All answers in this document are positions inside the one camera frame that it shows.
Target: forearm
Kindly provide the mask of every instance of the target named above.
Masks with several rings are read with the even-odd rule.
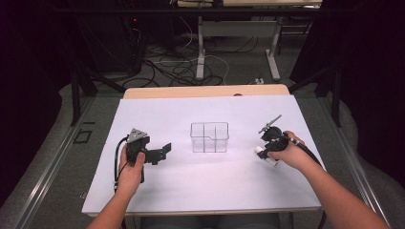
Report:
[[[380,216],[316,163],[300,171],[318,196],[334,228],[389,228]]]
[[[119,228],[130,200],[115,194],[88,228]]]

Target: person's right hand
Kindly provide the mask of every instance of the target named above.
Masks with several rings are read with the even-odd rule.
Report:
[[[285,131],[285,133],[294,139],[299,140],[302,144],[305,145],[304,141],[296,136],[293,132]],[[267,155],[274,159],[281,159],[287,165],[298,169],[301,171],[303,166],[308,165],[309,163],[314,162],[310,156],[307,155],[302,149],[294,145],[291,141],[288,143],[288,146],[284,151],[279,152],[268,152]]]

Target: white paper sheet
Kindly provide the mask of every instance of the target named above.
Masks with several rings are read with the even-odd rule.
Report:
[[[145,164],[145,182],[128,213],[319,208],[298,171],[284,162],[272,167],[254,154],[265,144],[258,132],[277,115],[273,125],[300,136],[322,162],[292,95],[122,99],[82,212],[99,213],[114,194],[115,148],[132,128],[150,136],[149,150],[171,142],[172,151],[159,165]],[[227,152],[193,153],[193,122],[227,122]]]

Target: person's left hand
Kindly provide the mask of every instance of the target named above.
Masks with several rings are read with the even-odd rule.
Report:
[[[132,167],[127,163],[126,157],[127,144],[122,147],[119,170],[121,171],[118,179],[117,193],[131,198],[136,192],[140,184],[141,171],[145,162],[145,153],[139,152],[137,161]]]

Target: hand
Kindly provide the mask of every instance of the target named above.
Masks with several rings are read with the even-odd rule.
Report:
[[[302,144],[305,145],[304,141],[301,140],[298,136],[296,136],[293,132],[285,131],[285,133],[294,139],[299,140]],[[298,146],[294,145],[291,141],[288,143],[288,146],[284,151],[280,152],[268,152],[267,155],[274,159],[281,159],[287,165],[298,169],[301,171],[303,166],[307,165],[308,163],[314,162],[310,156],[307,155],[302,149]]]
[[[126,157],[127,144],[122,147],[119,170],[121,171],[118,179],[117,193],[125,197],[131,198],[137,191],[143,163],[145,162],[145,153],[140,152],[137,157],[137,162],[134,167],[127,163]]]

